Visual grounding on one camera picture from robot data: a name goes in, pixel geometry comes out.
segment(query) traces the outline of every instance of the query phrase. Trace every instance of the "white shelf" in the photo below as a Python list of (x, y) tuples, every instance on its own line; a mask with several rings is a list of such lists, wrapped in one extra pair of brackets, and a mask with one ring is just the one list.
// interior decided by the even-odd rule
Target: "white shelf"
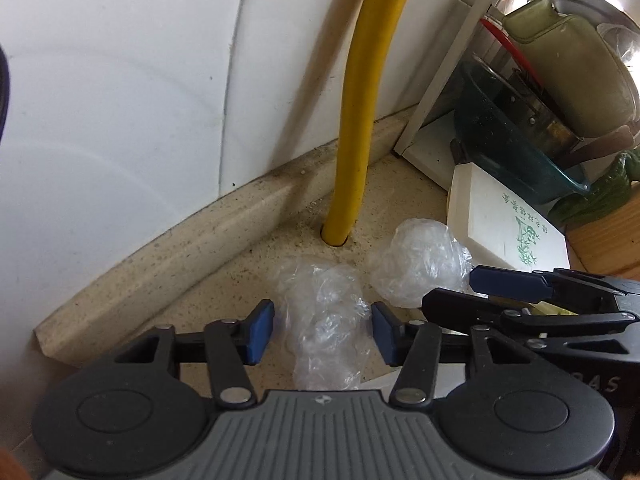
[(455, 163), (450, 142), (455, 137), (453, 112), (423, 126), (415, 134), (414, 143), (402, 156), (438, 186), (449, 190)]

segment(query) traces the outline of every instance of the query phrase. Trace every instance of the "yellow gas hose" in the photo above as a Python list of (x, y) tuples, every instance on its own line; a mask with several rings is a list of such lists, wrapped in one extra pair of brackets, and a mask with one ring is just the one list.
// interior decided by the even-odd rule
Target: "yellow gas hose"
[(341, 246), (358, 218), (386, 54), (406, 0), (364, 0), (342, 86), (335, 190), (322, 240)]

